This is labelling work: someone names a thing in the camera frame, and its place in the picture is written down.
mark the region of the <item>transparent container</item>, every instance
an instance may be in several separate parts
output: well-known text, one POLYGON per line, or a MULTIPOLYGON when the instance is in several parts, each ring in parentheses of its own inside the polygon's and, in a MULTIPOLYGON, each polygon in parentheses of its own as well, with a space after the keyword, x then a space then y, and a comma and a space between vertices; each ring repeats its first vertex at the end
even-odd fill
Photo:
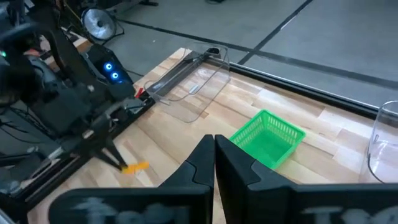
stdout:
POLYGON ((171 116, 186 123, 198 119, 229 82, 228 49, 194 43, 171 69, 144 84, 145 90, 171 116))
POLYGON ((379 109, 359 181, 398 182, 398 101, 384 103, 379 109))

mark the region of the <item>wooden table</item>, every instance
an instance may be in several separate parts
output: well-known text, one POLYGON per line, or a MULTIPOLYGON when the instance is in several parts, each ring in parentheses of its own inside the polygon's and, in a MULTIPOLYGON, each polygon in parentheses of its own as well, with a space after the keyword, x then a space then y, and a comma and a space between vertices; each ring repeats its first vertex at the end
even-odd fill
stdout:
MULTIPOLYGON (((178 61, 175 52, 135 86, 164 74, 178 61)), ((192 123, 184 123, 159 105, 130 125, 114 141, 127 163, 148 161, 150 168, 137 175, 123 175, 92 159, 29 213, 31 223, 47 223, 51 201, 61 193, 84 187, 156 187, 188 157, 205 134, 232 136, 259 110, 267 109, 301 127, 303 143, 277 172, 301 184, 358 181, 363 154, 373 121, 295 93, 235 73, 214 101, 192 123)), ((225 223, 215 185, 213 223, 225 223)))

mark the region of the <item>green plastic basket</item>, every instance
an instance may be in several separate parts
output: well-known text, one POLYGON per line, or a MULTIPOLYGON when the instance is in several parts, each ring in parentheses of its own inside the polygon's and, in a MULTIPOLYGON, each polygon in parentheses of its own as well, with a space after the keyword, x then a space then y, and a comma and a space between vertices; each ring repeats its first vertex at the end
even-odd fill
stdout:
POLYGON ((305 137, 305 132, 269 111, 258 112, 231 141, 270 169, 278 168, 305 137))

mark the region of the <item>blue led light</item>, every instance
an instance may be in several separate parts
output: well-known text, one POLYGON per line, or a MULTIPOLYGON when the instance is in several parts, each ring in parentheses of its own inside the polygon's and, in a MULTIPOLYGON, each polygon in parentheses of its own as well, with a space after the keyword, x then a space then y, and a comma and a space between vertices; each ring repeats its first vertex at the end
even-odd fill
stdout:
POLYGON ((112 73, 112 78, 113 79, 119 78, 119 74, 117 72, 112 73))
POLYGON ((104 69, 106 71, 110 71, 110 70, 112 70, 112 68, 113 68, 113 65, 111 63, 105 63, 104 64, 104 69))

